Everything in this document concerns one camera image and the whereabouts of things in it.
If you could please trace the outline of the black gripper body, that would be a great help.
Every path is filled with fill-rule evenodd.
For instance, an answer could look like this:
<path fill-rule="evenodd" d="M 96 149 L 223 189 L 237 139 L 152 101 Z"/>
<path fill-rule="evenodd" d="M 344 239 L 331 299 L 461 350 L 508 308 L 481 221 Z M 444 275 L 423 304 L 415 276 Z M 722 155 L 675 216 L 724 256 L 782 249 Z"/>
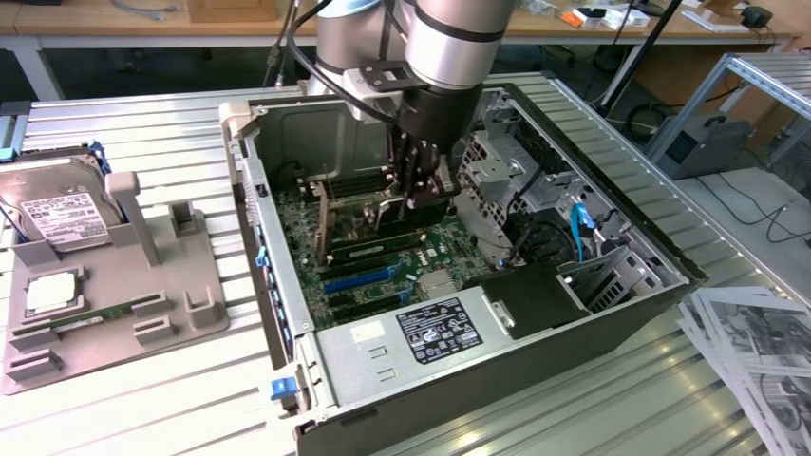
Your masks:
<path fill-rule="evenodd" d="M 404 91 L 393 131 L 439 148 L 451 147 L 463 137 L 477 107 L 483 86 L 464 90 L 436 86 Z"/>

